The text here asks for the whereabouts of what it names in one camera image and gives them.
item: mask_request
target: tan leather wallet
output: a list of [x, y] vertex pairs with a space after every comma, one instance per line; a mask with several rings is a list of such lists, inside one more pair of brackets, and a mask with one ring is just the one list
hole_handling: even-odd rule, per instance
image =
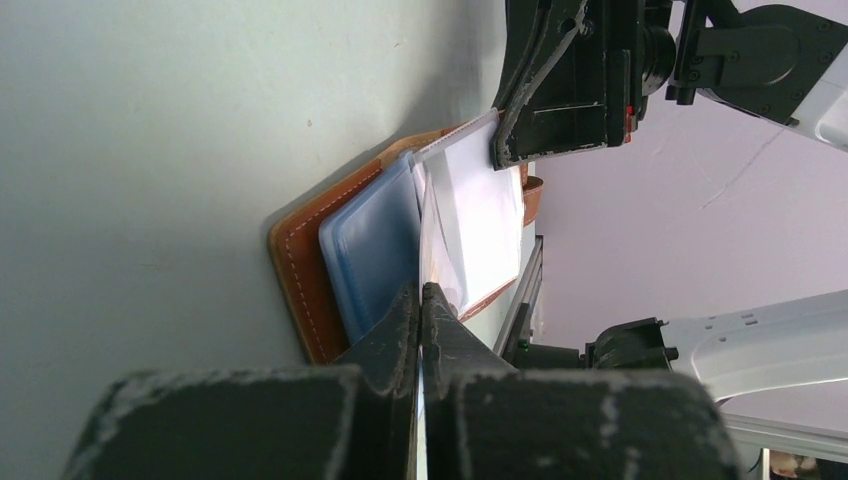
[[[448, 128], [398, 140], [271, 228], [268, 246], [274, 269], [291, 311], [292, 322], [312, 363], [332, 363], [350, 348], [318, 243], [321, 222], [377, 178], [401, 152], [421, 148], [453, 130]], [[544, 184], [541, 179], [528, 175], [526, 165], [521, 167], [521, 181], [524, 186], [524, 225], [529, 225], [539, 211]], [[461, 320], [467, 320], [486, 308], [508, 287], [474, 306]]]

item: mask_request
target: paper sheet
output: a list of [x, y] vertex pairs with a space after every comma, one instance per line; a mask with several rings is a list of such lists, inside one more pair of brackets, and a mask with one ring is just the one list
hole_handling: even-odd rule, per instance
[[415, 155], [414, 169], [426, 176], [422, 211], [430, 212], [421, 230], [422, 281], [451, 289], [458, 316], [521, 268], [521, 178], [517, 167], [492, 167], [497, 122], [492, 110]]

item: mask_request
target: wire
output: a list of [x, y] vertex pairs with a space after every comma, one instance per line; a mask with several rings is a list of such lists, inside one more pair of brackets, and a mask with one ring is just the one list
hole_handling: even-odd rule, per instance
[[763, 449], [762, 448], [760, 449], [760, 456], [757, 458], [757, 463], [755, 463], [753, 467], [748, 469], [748, 473], [751, 473], [754, 470], [756, 470], [756, 468], [759, 467], [761, 463], [763, 463]]

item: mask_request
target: stack of items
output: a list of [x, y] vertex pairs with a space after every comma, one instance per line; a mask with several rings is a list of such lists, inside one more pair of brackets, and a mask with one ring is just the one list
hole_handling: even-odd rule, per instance
[[526, 169], [492, 168], [497, 124], [492, 110], [401, 140], [272, 228], [274, 265], [313, 363], [368, 333], [410, 282], [440, 284], [465, 320], [515, 280], [542, 183]]

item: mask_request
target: lavender wall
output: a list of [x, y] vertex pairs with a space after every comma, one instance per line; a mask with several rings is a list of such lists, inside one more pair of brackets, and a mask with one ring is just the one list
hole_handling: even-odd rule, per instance
[[[842, 0], [780, 3], [848, 24]], [[630, 145], [537, 169], [547, 184], [543, 343], [577, 347], [644, 317], [848, 289], [848, 155], [789, 131], [658, 94]], [[848, 405], [848, 382], [794, 390], [727, 408], [848, 430], [848, 413], [821, 408]]]

